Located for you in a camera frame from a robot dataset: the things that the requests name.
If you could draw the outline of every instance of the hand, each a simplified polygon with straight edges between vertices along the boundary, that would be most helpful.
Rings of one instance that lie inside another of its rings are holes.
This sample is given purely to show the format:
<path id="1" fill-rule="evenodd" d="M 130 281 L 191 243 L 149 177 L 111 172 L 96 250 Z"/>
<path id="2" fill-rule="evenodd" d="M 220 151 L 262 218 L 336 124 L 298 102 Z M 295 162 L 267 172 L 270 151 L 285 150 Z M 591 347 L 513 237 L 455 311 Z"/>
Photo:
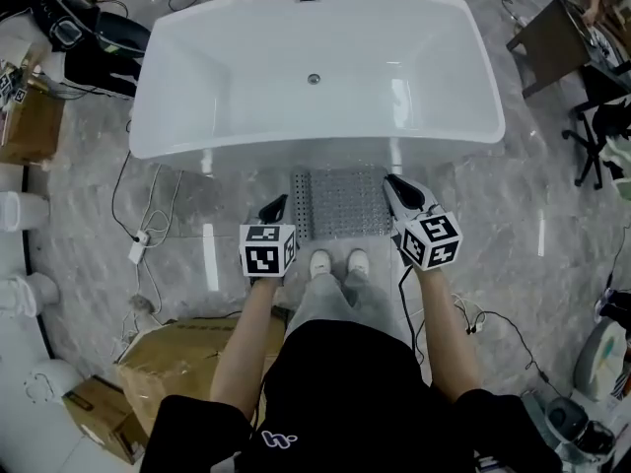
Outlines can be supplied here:
<path id="1" fill-rule="evenodd" d="M 597 15 L 598 15 L 598 8 L 590 7 L 587 11 L 585 11 L 585 14 L 583 14 L 582 16 L 583 23 L 585 23 L 587 27 L 593 26 L 594 23 L 596 22 Z"/>

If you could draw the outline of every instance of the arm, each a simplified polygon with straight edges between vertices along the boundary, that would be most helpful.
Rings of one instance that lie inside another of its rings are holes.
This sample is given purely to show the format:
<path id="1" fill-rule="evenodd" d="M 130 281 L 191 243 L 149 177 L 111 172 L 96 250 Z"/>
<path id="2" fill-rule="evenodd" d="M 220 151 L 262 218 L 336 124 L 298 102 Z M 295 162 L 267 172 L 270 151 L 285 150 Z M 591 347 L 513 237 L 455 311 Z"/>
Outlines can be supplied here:
<path id="1" fill-rule="evenodd" d="M 257 280 L 210 387 L 210 401 L 241 410 L 251 420 L 258 404 L 272 299 L 278 279 Z"/>
<path id="2" fill-rule="evenodd" d="M 434 384 L 451 402 L 481 386 L 475 349 L 457 314 L 443 272 L 414 268 L 421 285 Z"/>
<path id="3" fill-rule="evenodd" d="M 600 0 L 590 0 L 590 8 L 583 15 L 583 22 L 590 27 L 596 21 Z"/>

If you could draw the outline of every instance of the white shoe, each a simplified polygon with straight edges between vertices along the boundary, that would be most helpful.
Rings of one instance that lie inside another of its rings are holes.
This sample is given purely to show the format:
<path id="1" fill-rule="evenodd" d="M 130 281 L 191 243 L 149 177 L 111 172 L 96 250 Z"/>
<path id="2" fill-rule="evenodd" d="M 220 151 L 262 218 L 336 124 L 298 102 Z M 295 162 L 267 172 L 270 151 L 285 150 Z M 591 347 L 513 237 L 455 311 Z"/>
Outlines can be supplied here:
<path id="1" fill-rule="evenodd" d="M 312 254 L 312 262 L 309 265 L 312 279 L 322 273 L 331 273 L 331 256 L 326 250 L 317 250 Z"/>
<path id="2" fill-rule="evenodd" d="M 361 248 L 356 248 L 348 256 L 348 273 L 352 272 L 353 270 L 357 270 L 368 277 L 370 266 L 371 265 L 368 261 L 368 254 L 364 252 Z"/>

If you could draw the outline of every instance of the office chair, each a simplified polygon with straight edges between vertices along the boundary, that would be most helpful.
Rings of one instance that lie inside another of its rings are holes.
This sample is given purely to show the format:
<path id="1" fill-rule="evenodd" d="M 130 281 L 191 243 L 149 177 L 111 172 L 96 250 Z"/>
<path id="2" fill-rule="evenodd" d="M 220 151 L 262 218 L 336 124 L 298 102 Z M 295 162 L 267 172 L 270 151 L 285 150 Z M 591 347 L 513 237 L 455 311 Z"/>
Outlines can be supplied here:
<path id="1" fill-rule="evenodd" d="M 592 133 L 592 128 L 585 117 L 585 113 L 578 114 L 578 119 L 583 121 L 587 139 L 583 138 L 577 132 L 572 130 L 564 130 L 561 134 L 565 140 L 572 139 L 585 148 L 587 151 L 587 160 L 581 176 L 574 181 L 577 186 L 583 185 L 590 169 L 594 166 L 596 170 L 596 184 L 594 189 L 602 189 L 602 172 L 600 169 L 600 159 L 598 155 L 602 148 L 606 145 L 606 137 L 624 136 L 629 138 L 631 131 L 628 129 L 631 125 L 631 103 L 626 105 L 624 101 L 616 104 L 603 104 L 598 107 L 594 118 L 592 119 L 592 128 L 596 134 L 596 138 Z"/>

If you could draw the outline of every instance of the logo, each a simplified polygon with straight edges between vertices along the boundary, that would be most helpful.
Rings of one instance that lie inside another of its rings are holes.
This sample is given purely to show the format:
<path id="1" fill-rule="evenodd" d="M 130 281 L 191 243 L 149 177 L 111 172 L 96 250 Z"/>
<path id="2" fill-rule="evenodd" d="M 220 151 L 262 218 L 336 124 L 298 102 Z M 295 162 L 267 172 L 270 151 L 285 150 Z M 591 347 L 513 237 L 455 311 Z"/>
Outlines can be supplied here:
<path id="1" fill-rule="evenodd" d="M 283 449 L 289 448 L 291 444 L 298 439 L 298 437 L 295 437 L 294 435 L 272 435 L 269 431 L 263 431 L 261 435 L 263 436 L 265 444 L 270 448 L 275 448 L 277 446 Z"/>

